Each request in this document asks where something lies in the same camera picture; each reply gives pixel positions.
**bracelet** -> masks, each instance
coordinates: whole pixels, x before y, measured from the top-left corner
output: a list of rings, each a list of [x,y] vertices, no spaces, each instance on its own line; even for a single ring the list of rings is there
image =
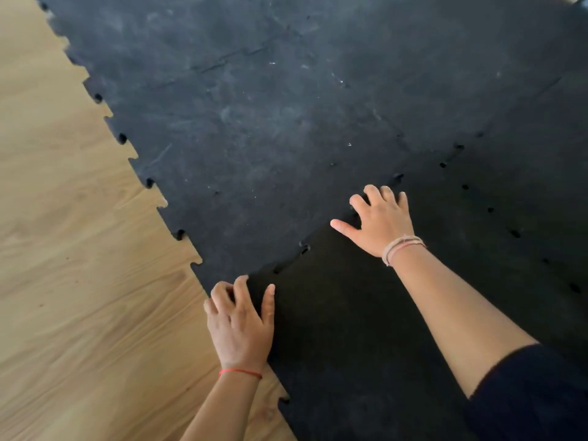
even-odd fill
[[[219,378],[223,373],[226,373],[227,371],[236,371],[237,373],[245,373],[246,375],[255,376],[258,379],[263,378],[261,373],[256,373],[255,371],[249,371],[249,370],[241,370],[240,368],[224,368],[223,370],[219,371]]]
[[[382,253],[382,261],[386,266],[390,266],[388,259],[392,259],[396,252],[406,246],[411,246],[413,244],[421,244],[426,247],[423,243],[423,240],[420,238],[414,235],[405,235],[404,237],[397,238],[384,248],[384,252]]]

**bare arm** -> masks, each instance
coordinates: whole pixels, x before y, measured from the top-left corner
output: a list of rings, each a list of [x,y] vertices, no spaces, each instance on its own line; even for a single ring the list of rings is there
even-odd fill
[[[241,276],[234,285],[218,283],[204,308],[221,368],[261,374],[272,346],[275,286],[266,289],[259,318],[246,282],[247,276]],[[235,303],[229,293],[234,294]],[[181,441],[241,441],[258,383],[259,378],[254,375],[240,371],[223,373]]]
[[[396,202],[388,187],[366,186],[368,205],[350,199],[362,229],[339,220],[331,225],[368,253],[381,257],[391,241],[414,235],[408,199]],[[481,294],[423,246],[407,246],[388,259],[415,301],[437,346],[469,397],[500,360],[518,348],[537,343]]]

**red string bracelet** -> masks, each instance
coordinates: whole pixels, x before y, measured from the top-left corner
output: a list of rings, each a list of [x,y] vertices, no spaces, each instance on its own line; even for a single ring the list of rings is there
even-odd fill
[[[219,378],[223,373],[226,373],[227,371],[236,371],[237,373],[245,373],[246,375],[255,376],[258,379],[261,379],[263,377],[261,375],[261,373],[256,373],[255,371],[241,370],[240,368],[225,368],[225,369],[219,371]]]

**hand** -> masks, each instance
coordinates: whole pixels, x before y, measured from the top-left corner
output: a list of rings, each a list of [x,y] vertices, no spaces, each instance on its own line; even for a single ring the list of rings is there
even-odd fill
[[[269,285],[265,290],[261,318],[251,302],[246,275],[237,278],[234,285],[217,283],[211,298],[204,301],[208,330],[223,369],[261,373],[272,347],[275,289],[275,285]],[[234,294],[235,303],[229,293]]]
[[[368,185],[364,192],[369,205],[358,194],[349,199],[362,221],[361,230],[341,220],[333,220],[330,224],[364,251],[374,257],[381,257],[388,244],[397,238],[415,234],[408,213],[408,198],[406,193],[401,192],[396,203],[394,193],[387,186],[378,190]]]

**sleeve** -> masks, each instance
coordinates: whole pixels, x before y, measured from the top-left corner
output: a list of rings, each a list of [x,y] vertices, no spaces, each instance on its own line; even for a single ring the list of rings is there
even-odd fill
[[[588,379],[543,345],[500,361],[465,410],[482,441],[588,440]]]

